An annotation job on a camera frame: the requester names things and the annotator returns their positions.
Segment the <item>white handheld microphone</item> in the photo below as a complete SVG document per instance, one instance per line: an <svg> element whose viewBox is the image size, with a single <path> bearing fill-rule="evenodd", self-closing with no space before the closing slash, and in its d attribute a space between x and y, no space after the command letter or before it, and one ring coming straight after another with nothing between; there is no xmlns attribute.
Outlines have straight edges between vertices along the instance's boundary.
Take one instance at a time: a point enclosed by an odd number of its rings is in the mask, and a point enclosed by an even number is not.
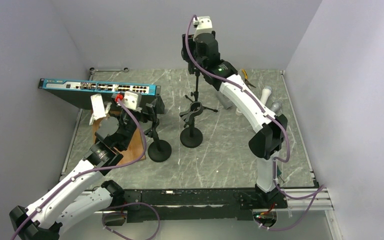
<svg viewBox="0 0 384 240"><path fill-rule="evenodd" d="M260 102L263 105L266 105L271 94L272 94L272 88L270 86L265 86L261 91Z"/></svg>

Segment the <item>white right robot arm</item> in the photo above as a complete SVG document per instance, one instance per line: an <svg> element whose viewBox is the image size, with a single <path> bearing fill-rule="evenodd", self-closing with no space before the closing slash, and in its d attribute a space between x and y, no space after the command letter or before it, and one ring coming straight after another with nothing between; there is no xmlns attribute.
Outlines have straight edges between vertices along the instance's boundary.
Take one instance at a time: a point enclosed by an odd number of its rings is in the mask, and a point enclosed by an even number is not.
<svg viewBox="0 0 384 240"><path fill-rule="evenodd" d="M237 69L221 59L215 32L182 35L182 58L188 63L189 71L202 73L207 83L226 96L245 116L255 135L248 146L257 157L256 203L267 208L275 201L272 192L277 185L275 158L279 156L285 141L287 118L276 115L262 103L244 83Z"/></svg>

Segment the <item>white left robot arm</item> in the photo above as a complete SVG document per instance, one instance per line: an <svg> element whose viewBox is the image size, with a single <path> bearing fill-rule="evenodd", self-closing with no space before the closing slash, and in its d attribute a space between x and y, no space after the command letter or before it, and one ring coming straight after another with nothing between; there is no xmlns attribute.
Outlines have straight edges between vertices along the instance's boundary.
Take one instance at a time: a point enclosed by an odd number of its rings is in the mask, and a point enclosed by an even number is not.
<svg viewBox="0 0 384 240"><path fill-rule="evenodd" d="M111 170L122 168L122 151L127 150L135 133L147 145L140 123L159 123L156 100L143 101L138 93L127 91L113 95L121 108L118 115L104 118L95 132L95 143L74 169L45 195L28 206L16 206L9 213L13 238L22 240L57 240L68 229L100 210L136 210L141 197L124 190L113 180L104 181L90 194L84 191Z"/></svg>

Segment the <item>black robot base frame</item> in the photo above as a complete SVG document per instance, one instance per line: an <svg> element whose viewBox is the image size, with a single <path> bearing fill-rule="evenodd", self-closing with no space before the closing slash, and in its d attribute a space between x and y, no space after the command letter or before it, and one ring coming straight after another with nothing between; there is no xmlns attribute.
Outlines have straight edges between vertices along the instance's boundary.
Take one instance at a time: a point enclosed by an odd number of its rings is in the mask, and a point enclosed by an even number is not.
<svg viewBox="0 0 384 240"><path fill-rule="evenodd" d="M254 215L288 207L277 190L264 193L257 187L126 189L107 211L126 214L127 223L160 219L252 221Z"/></svg>

